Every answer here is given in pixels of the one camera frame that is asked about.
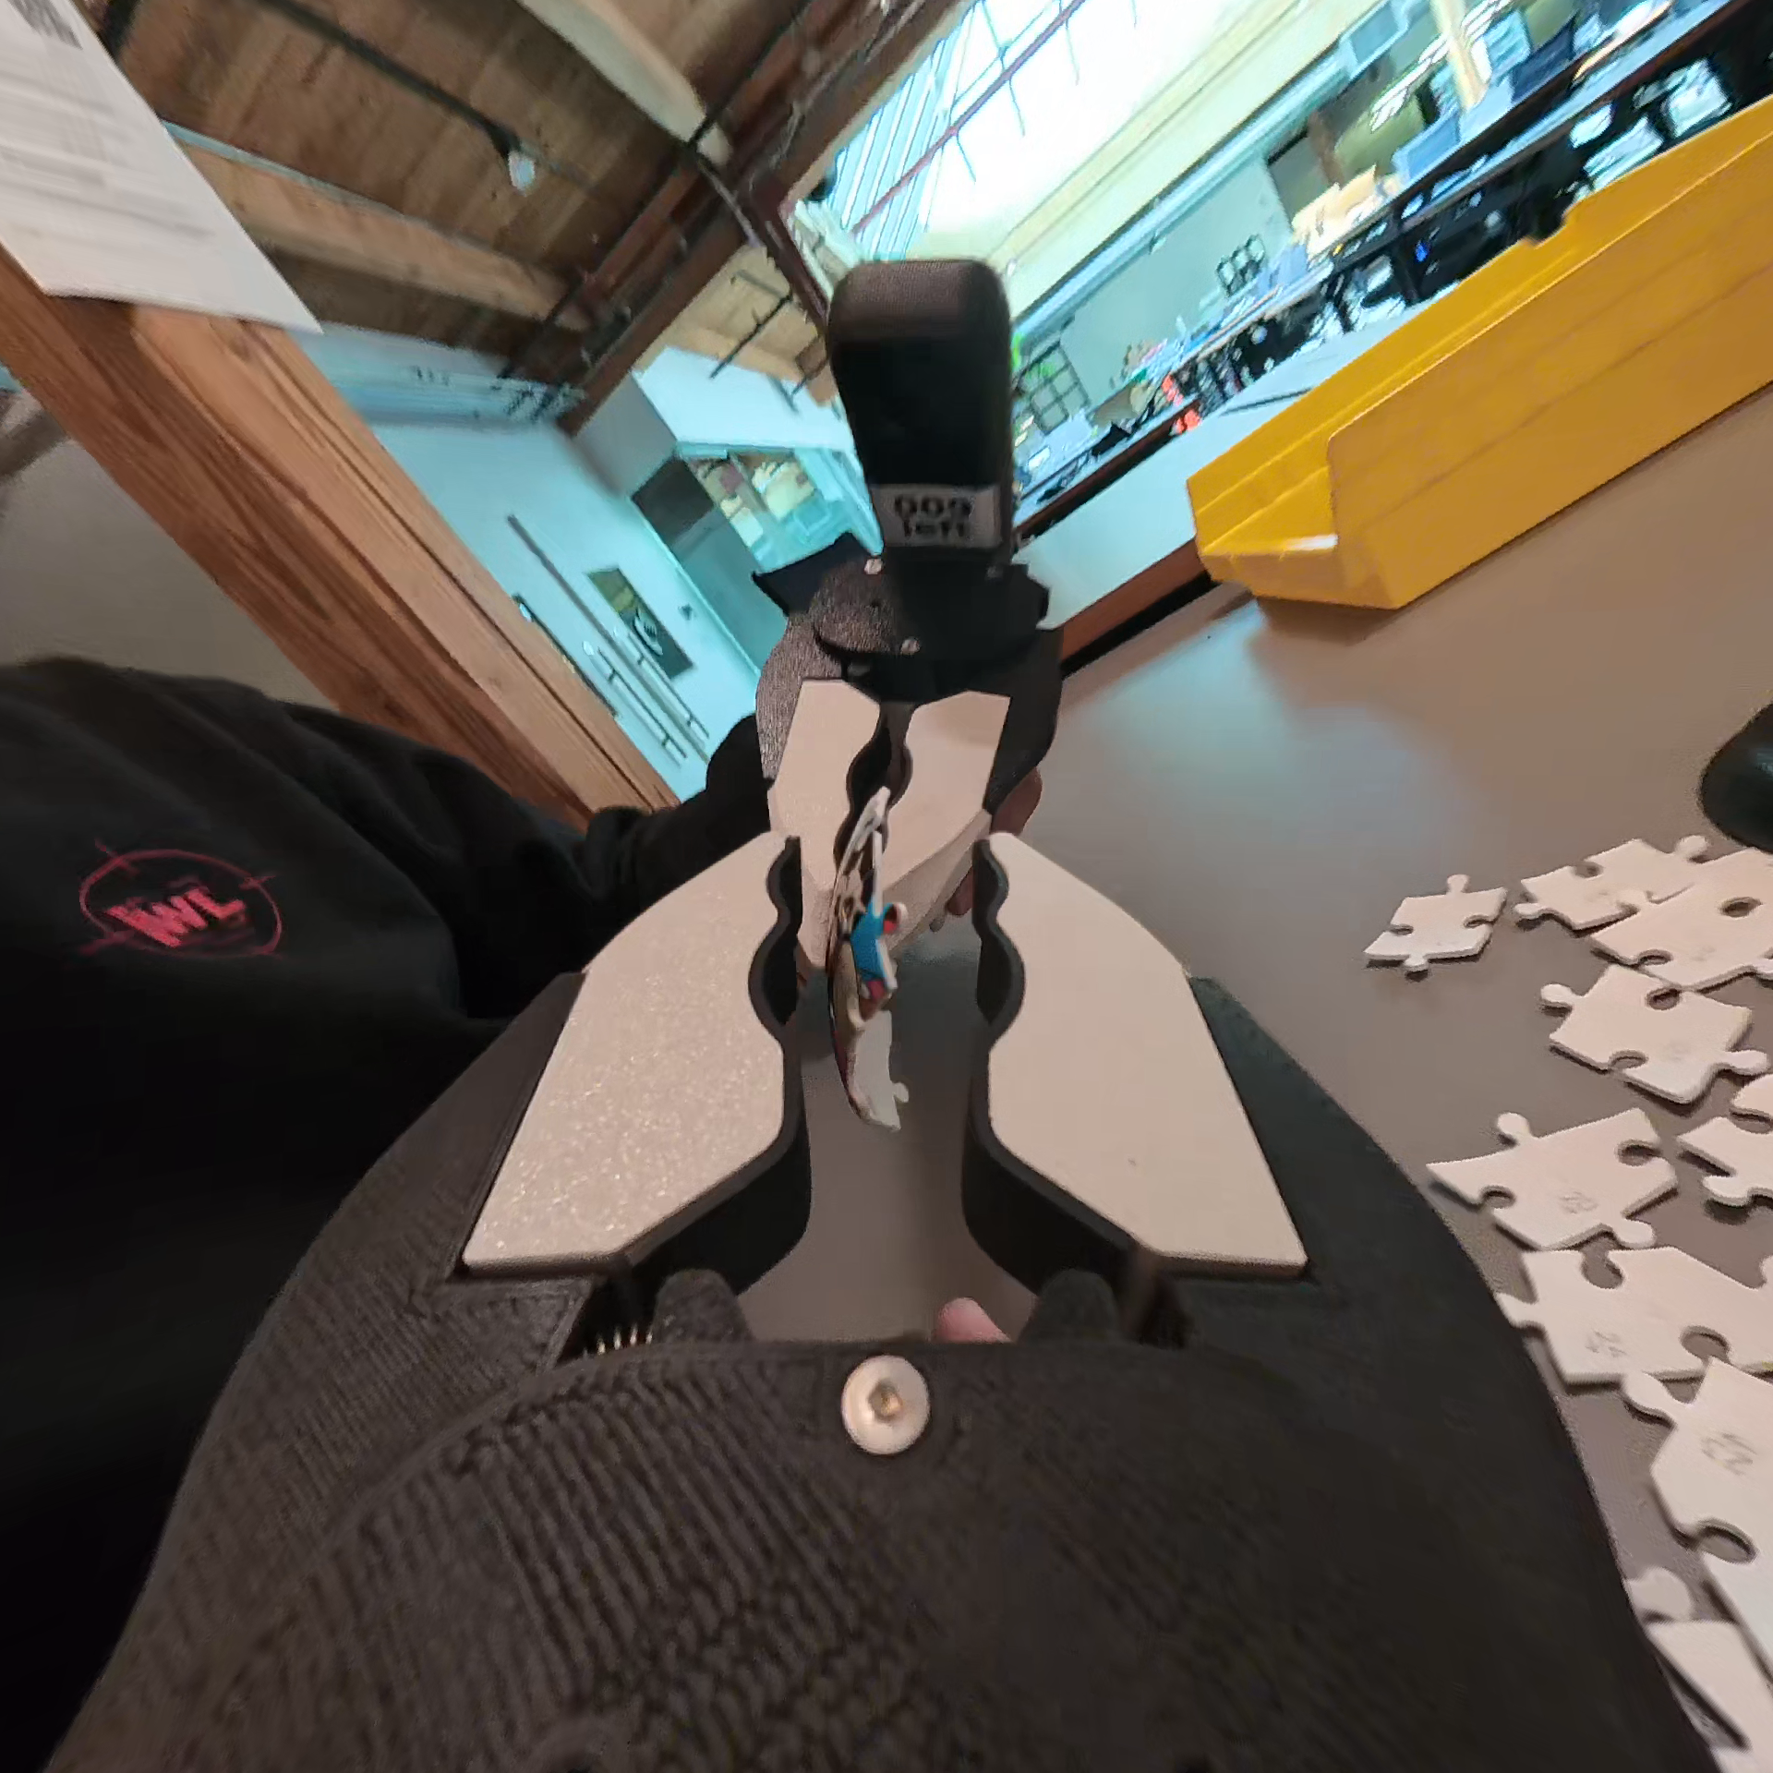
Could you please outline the black round stand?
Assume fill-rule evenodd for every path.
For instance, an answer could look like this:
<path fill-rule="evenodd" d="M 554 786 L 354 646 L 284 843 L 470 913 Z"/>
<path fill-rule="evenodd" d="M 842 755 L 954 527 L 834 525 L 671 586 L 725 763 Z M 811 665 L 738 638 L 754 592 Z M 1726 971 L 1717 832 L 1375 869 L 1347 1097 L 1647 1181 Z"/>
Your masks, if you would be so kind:
<path fill-rule="evenodd" d="M 1724 741 L 1698 777 L 1698 808 L 1745 848 L 1770 853 L 1770 729 L 1773 710 L 1754 713 Z"/>

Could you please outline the pile of white puzzle pieces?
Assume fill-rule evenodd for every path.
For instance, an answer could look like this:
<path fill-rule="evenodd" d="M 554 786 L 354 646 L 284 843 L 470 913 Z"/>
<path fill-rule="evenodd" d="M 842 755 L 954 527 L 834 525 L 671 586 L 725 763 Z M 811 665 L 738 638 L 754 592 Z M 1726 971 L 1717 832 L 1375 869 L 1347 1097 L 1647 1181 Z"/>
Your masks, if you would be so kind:
<path fill-rule="evenodd" d="M 1609 1392 L 1660 1430 L 1647 1484 L 1708 1600 L 1663 1567 L 1624 1591 L 1715 1767 L 1769 1769 L 1769 1258 L 1739 1276 L 1648 1219 L 1684 1177 L 1715 1208 L 1769 1206 L 1769 1048 L 1717 996 L 1769 983 L 1769 854 L 1708 850 L 1632 838 L 1516 891 L 1456 874 L 1403 896 L 1364 961 L 1421 980 L 1476 961 L 1503 913 L 1602 961 L 1540 987 L 1546 1045 L 1638 1101 L 1543 1131 L 1500 1114 L 1485 1151 L 1426 1176 L 1516 1247 L 1522 1289 L 1494 1303 L 1555 1390 Z"/>

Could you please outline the wooden post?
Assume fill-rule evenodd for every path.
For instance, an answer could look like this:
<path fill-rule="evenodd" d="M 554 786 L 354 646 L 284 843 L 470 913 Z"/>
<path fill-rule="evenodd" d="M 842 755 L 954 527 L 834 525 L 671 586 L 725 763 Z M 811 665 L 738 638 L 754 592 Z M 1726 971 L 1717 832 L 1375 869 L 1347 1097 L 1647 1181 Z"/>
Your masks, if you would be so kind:
<path fill-rule="evenodd" d="M 346 717 L 559 816 L 676 805 L 288 333 L 2 261 L 3 366 Z"/>

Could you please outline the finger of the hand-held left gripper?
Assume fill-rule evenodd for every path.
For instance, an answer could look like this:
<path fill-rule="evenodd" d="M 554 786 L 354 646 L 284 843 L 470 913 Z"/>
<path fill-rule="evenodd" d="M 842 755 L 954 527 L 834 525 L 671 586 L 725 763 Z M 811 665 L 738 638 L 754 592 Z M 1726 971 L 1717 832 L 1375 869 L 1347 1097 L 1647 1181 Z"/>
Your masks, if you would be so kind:
<path fill-rule="evenodd" d="M 853 682 L 808 679 L 800 686 L 767 787 L 770 832 L 782 843 L 782 895 L 800 913 L 798 972 L 827 964 L 837 864 L 890 753 L 884 710 Z"/>
<path fill-rule="evenodd" d="M 940 921 L 989 829 L 985 792 L 1009 716 L 1001 695 L 954 695 L 914 710 L 906 725 L 908 786 L 886 814 L 883 896 L 899 930 Z"/>

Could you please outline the yellow plastic bin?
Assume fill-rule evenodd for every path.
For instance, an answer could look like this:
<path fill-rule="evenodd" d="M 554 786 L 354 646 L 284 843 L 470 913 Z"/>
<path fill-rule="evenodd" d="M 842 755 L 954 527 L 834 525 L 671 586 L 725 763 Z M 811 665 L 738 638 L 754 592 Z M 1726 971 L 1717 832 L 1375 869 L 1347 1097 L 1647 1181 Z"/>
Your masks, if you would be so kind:
<path fill-rule="evenodd" d="M 1256 597 L 1400 609 L 1770 379 L 1770 101 L 1573 205 L 1189 482 Z"/>

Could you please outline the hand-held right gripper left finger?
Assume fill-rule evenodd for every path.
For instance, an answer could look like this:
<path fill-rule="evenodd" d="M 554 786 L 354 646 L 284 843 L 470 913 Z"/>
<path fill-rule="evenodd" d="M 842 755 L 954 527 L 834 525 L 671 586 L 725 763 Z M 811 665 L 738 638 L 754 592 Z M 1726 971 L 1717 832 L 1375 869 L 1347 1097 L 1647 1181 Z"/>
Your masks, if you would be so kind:
<path fill-rule="evenodd" d="M 744 1289 L 811 1219 L 800 843 L 750 841 L 657 902 L 583 971 L 459 1254 L 476 1276 Z"/>

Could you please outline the long black workbench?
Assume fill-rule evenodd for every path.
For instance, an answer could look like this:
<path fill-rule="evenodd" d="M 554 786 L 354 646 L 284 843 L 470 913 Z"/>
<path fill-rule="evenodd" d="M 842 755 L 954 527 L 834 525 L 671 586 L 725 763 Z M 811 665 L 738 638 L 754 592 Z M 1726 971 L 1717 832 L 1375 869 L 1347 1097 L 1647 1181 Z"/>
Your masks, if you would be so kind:
<path fill-rule="evenodd" d="M 1770 5 L 1648 5 L 1644 27 L 1566 58 L 1525 100 L 1362 217 L 1310 272 L 1197 346 L 1162 385 L 1170 433 L 1197 428 L 1365 303 L 1411 309 L 1595 190 L 1769 96 Z"/>

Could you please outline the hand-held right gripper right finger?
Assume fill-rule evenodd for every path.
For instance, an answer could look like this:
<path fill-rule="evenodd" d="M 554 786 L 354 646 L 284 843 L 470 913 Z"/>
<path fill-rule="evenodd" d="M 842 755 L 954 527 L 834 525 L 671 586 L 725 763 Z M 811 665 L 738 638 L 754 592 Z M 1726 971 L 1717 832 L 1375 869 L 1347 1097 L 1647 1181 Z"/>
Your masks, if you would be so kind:
<path fill-rule="evenodd" d="M 962 1214 L 1029 1294 L 1172 1276 L 1295 1278 L 1309 1256 L 1185 967 L 1025 841 L 977 846 L 984 1048 Z"/>

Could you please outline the person's black sweatshirt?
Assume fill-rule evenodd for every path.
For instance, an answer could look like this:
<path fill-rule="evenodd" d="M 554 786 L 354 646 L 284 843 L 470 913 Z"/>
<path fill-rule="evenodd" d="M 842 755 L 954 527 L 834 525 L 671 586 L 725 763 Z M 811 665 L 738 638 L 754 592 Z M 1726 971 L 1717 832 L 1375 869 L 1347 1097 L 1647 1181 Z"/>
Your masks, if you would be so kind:
<path fill-rule="evenodd" d="M 382 729 L 3 667 L 3 1769 L 116 1639 L 214 1392 L 342 1195 L 648 893 Z"/>

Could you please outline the paper notice sheet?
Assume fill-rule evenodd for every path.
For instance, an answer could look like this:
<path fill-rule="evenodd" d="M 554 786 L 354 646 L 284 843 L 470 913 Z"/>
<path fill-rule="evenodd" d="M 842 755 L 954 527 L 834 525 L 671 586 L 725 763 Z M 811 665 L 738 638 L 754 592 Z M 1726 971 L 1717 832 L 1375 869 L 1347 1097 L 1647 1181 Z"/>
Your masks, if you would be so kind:
<path fill-rule="evenodd" d="M 47 296 L 319 333 L 75 5 L 2 5 L 2 245 Z"/>

